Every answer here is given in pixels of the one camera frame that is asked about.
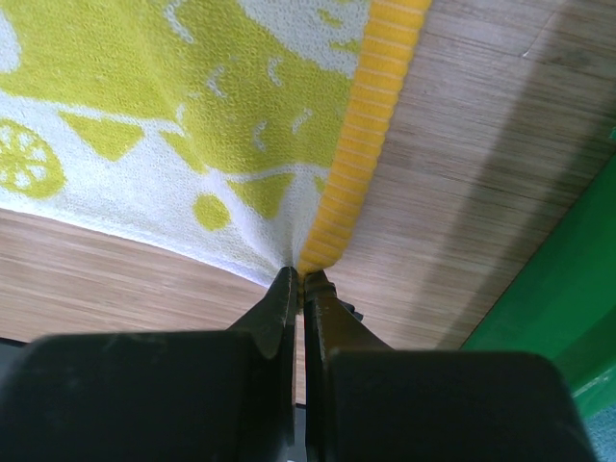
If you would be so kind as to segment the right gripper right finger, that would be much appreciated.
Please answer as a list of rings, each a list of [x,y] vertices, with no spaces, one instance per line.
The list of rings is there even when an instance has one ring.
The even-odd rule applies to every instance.
[[[323,271],[304,280],[306,452],[312,461],[592,461],[545,358],[396,350]]]

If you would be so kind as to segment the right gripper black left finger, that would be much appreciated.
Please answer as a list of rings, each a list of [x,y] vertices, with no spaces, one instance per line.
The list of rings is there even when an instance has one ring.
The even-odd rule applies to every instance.
[[[223,330],[67,334],[1,381],[5,461],[282,461],[294,441],[298,275]]]

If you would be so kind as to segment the green plastic tray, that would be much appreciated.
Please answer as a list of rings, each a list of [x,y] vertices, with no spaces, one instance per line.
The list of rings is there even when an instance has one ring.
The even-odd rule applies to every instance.
[[[464,342],[552,361],[582,417],[615,402],[615,159],[601,171]]]

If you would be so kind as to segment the yellow green printed towel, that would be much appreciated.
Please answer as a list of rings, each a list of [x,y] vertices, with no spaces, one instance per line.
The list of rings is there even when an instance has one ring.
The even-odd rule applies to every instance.
[[[1,205],[268,285],[334,265],[426,1],[5,1]]]

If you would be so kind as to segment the blue polka dot towel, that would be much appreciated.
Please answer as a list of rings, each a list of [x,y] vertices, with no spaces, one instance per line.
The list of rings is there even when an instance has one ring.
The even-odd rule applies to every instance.
[[[585,420],[585,427],[597,459],[616,461],[616,405],[603,409]]]

